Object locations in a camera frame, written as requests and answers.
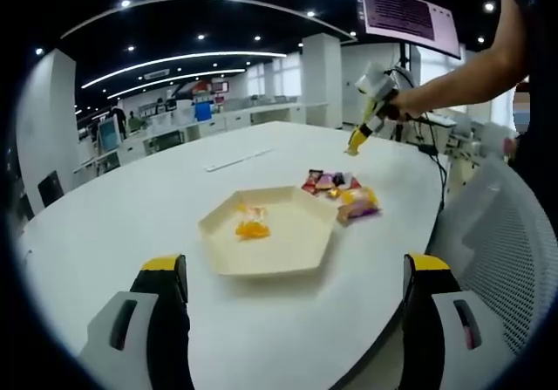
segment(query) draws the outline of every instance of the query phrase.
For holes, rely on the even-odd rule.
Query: window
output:
[[[420,52],[420,84],[423,85],[437,78],[443,76],[452,70],[457,69],[463,65],[466,60],[465,47],[462,45],[461,60],[453,57],[446,56],[440,52],[435,52],[427,48],[419,47]],[[452,106],[452,109],[461,113],[466,113],[466,106]]]
[[[303,94],[299,53],[273,60],[273,86],[275,95],[301,96]]]
[[[264,94],[263,64],[253,65],[248,68],[248,96]]]

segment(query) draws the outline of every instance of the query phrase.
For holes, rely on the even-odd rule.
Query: beige paper tray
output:
[[[271,235],[240,240],[239,204],[265,207]],[[213,271],[230,276],[268,276],[312,270],[322,262],[337,209],[298,187],[238,191],[200,220]]]

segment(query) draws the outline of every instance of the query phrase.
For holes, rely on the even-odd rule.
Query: mesh chair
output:
[[[527,184],[503,161],[487,158],[440,214],[428,252],[500,316],[517,354],[558,288],[555,234]]]

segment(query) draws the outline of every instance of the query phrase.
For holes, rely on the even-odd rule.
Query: snack packet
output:
[[[357,181],[357,178],[355,178],[351,172],[347,172],[346,174],[343,175],[344,178],[344,189],[347,188],[361,188],[362,185],[360,184],[359,181]]]
[[[308,179],[303,185],[303,189],[306,192],[310,192],[311,194],[317,194],[316,184],[320,180],[323,175],[323,170],[314,170],[311,169],[308,171]]]
[[[374,195],[374,191],[368,187],[351,188],[341,193],[341,199],[344,204],[352,204],[353,202],[366,201],[378,205],[378,199]]]
[[[345,177],[341,172],[336,172],[333,175],[333,183],[335,184],[336,187],[338,187],[339,185],[344,185],[345,184]]]
[[[343,225],[348,226],[356,218],[371,216],[379,211],[378,206],[370,201],[355,201],[345,204],[337,210],[337,220]]]
[[[333,183],[333,174],[322,174],[319,181],[316,184],[316,189],[318,191],[327,191],[335,187]]]
[[[235,233],[241,240],[261,239],[270,235],[269,227],[264,222],[267,213],[265,208],[241,204],[238,210],[243,213],[243,216]]]

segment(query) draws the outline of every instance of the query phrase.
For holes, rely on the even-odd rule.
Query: person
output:
[[[97,133],[99,132],[99,120],[93,120],[91,123],[92,141],[97,141]]]
[[[130,133],[138,131],[144,122],[133,115],[133,111],[130,111],[130,118],[128,119],[128,126],[130,127]]]
[[[155,107],[155,113],[164,113],[167,110],[165,104],[163,104],[163,98],[157,99],[157,106]]]
[[[117,106],[112,106],[110,115],[111,117],[116,115],[116,121],[119,124],[120,134],[122,135],[122,139],[125,139],[126,138],[126,115],[124,114],[124,111],[122,111]]]
[[[555,17],[550,0],[501,0],[493,44],[470,62],[425,85],[402,91],[391,103],[401,117],[426,111],[489,101],[529,76],[531,120],[514,153],[512,167],[533,190],[553,229],[558,232],[558,172],[552,164],[558,113],[553,109],[556,86]]]

